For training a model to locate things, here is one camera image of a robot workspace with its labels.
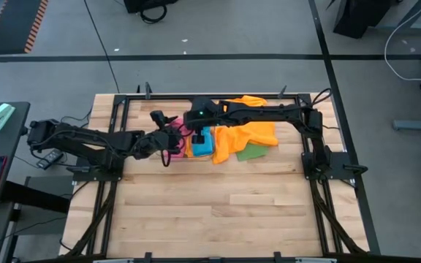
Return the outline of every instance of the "wooden tabletop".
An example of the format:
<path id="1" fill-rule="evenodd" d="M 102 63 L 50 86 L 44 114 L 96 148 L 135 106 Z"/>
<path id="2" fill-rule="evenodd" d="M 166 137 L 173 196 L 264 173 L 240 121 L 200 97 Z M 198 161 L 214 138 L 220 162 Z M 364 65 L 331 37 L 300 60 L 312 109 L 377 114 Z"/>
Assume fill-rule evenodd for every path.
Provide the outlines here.
<path id="1" fill-rule="evenodd" d="M 90 129 L 107 132 L 113 97 L 96 95 Z M 268 100 L 268 105 L 280 103 L 293 101 Z M 152 132 L 156 125 L 150 111 L 174 116 L 190 107 L 186 100 L 135 100 L 129 106 L 127 130 Z M 323 113 L 324 125 L 338 125 L 331 101 L 316 108 Z M 118 112 L 116 130 L 122 109 Z M 300 159 L 300 134 L 280 122 L 276 137 L 278 146 L 248 161 L 238 161 L 232 154 L 223 164 L 212 164 L 209 158 L 173 159 L 163 167 L 157 155 L 139 161 L 128 158 L 116 193 L 107 257 L 143 258 L 145 252 L 156 258 L 271 257 L 274 251 L 282 256 L 321 256 L 314 205 Z M 325 129 L 324 137 L 332 151 L 344 149 L 339 130 Z M 71 202 L 63 236 L 68 247 L 91 223 L 97 186 L 89 183 Z M 331 180 L 330 188 L 339 222 L 368 250 L 354 189 L 338 180 Z M 327 220 L 325 225 L 334 251 Z M 96 252 L 102 231 L 100 226 Z M 60 254 L 66 252 L 61 248 Z"/>

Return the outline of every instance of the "pink object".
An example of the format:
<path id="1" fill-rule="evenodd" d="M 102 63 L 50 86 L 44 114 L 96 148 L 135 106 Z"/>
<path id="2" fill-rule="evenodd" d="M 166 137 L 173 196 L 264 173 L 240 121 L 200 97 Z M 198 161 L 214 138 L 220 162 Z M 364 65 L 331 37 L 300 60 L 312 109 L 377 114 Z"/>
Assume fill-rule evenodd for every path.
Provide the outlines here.
<path id="1" fill-rule="evenodd" d="M 177 128 L 177 129 L 181 127 L 180 133 L 183 136 L 188 135 L 191 132 L 185 126 L 182 126 L 183 125 L 183 119 L 182 118 L 177 118 L 170 125 L 171 125 L 171 127 L 174 127 L 174 128 Z M 183 158 L 184 157 L 184 153 L 186 152 L 186 138 L 183 138 L 183 140 L 180 140 L 180 142 L 178 143 L 178 148 L 181 148 L 180 153 L 179 154 L 172 154 L 172 158 Z"/>

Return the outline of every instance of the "concrete floor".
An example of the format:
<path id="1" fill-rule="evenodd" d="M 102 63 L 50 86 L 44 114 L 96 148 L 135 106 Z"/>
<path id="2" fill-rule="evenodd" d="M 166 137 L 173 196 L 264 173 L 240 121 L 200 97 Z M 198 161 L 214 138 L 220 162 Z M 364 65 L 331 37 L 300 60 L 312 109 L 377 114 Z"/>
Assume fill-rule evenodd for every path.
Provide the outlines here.
<path id="1" fill-rule="evenodd" d="M 113 0 L 87 0 L 107 53 L 115 55 L 291 53 L 321 54 L 306 0 L 180 0 L 156 25 L 128 15 Z M 332 32 L 338 4 L 316 0 L 331 54 L 382 54 L 388 34 L 362 39 Z M 393 7 L 382 21 L 397 23 L 416 0 Z M 421 34 L 401 34 L 394 54 L 421 53 Z M 83 0 L 50 0 L 32 53 L 17 56 L 103 56 Z M 420 61 L 393 61 L 421 77 Z M 334 61 L 335 76 L 361 164 L 381 252 L 421 257 L 421 132 L 394 131 L 393 119 L 421 120 L 418 83 L 398 79 L 383 61 Z M 148 81 L 154 92 L 316 92 L 329 87 L 323 60 L 114 61 L 121 92 Z M 31 102 L 30 120 L 84 116 L 98 93 L 115 93 L 106 61 L 0 63 L 0 102 Z M 22 139 L 17 155 L 35 162 Z M 15 160 L 10 178 L 65 175 Z M 16 256 L 53 258 L 60 235 L 21 238 Z"/>

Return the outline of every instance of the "white cable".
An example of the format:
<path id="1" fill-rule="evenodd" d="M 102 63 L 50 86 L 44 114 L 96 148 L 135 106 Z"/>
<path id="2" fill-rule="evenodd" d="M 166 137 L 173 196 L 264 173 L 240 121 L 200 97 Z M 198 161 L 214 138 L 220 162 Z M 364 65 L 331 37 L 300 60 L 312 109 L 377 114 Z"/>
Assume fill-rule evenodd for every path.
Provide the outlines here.
<path id="1" fill-rule="evenodd" d="M 384 46 L 384 60 L 386 61 L 386 64 L 389 66 L 389 68 L 391 68 L 391 70 L 394 72 L 394 74 L 396 74 L 399 78 L 401 78 L 402 80 L 407 80 L 407 81 L 421 81 L 421 79 L 419 78 L 406 78 L 406 77 L 402 77 L 401 75 L 399 75 L 394 68 L 391 66 L 391 64 L 389 63 L 389 61 L 387 60 L 387 46 L 389 45 L 389 41 L 391 40 L 392 36 L 394 36 L 394 34 L 396 33 L 397 30 L 399 30 L 403 25 L 407 24 L 410 20 L 414 19 L 416 16 L 418 16 L 421 13 L 421 10 L 419 12 L 417 12 L 417 14 L 412 15 L 409 19 L 407 19 L 404 23 L 400 24 L 389 36 L 389 38 L 386 41 L 386 45 Z"/>

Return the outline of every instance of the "green cloth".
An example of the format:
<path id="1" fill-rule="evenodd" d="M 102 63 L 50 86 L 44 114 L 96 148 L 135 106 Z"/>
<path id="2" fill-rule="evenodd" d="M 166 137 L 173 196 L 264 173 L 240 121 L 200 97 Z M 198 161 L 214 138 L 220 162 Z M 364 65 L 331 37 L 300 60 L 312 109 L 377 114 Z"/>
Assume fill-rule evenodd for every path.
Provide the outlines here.
<path id="1" fill-rule="evenodd" d="M 246 144 L 244 150 L 237 152 L 238 161 L 246 161 L 268 154 L 269 147 L 263 145 Z"/>

